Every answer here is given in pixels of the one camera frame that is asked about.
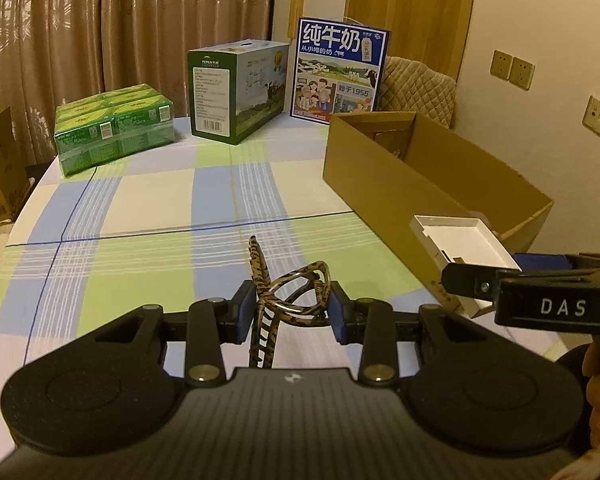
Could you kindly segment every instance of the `circular pad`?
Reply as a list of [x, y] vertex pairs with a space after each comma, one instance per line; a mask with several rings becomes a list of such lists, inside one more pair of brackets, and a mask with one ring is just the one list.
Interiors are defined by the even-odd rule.
[[425, 430], [489, 456], [525, 456], [564, 444], [583, 406], [562, 367], [507, 341], [444, 348], [400, 396]]
[[168, 420], [177, 393], [132, 345], [68, 345], [13, 374], [0, 407], [17, 444], [75, 456], [145, 438]]

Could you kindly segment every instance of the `quilted chair cushion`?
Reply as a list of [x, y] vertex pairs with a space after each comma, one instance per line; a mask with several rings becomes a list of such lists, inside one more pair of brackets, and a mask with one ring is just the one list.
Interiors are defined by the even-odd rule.
[[456, 102], [456, 82], [421, 61], [387, 56], [380, 83], [379, 110], [420, 112], [448, 128]]

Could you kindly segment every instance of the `plaid bed sheet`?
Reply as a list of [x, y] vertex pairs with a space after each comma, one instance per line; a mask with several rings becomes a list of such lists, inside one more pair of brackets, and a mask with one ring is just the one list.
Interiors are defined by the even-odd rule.
[[[0, 267], [0, 391], [37, 357], [145, 303], [186, 310], [231, 297], [248, 279], [256, 235], [272, 276], [324, 260], [352, 298], [416, 312], [434, 298], [322, 180], [328, 130], [280, 116], [239, 146], [190, 135], [65, 179], [57, 161], [14, 225]], [[496, 327], [528, 348], [564, 351], [552, 334]], [[400, 343], [400, 373], [418, 366]], [[246, 366], [247, 345], [224, 345], [227, 372]], [[275, 366], [349, 367], [361, 348], [330, 328], [281, 326]], [[182, 376], [184, 344], [165, 368]], [[0, 415], [0, 459], [13, 442]]]

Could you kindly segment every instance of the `cardboard box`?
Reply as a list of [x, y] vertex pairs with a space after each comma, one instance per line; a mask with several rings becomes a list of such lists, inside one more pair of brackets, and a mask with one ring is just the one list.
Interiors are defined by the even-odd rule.
[[64, 176], [175, 140], [173, 103], [149, 85], [58, 107], [54, 139]]
[[13, 138], [11, 111], [0, 108], [0, 221], [16, 218], [30, 183]]
[[289, 45], [244, 40], [190, 50], [189, 110], [195, 136], [238, 144], [285, 106]]
[[413, 112], [334, 116], [324, 180], [449, 310], [458, 298], [442, 288], [410, 229], [413, 216], [483, 218], [510, 253], [521, 253], [554, 204], [504, 162]]

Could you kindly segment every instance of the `blue milk poster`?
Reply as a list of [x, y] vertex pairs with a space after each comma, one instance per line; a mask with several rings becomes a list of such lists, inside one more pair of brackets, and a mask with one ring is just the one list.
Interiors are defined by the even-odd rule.
[[300, 18], [291, 116], [329, 124], [373, 111], [388, 41], [380, 28]]

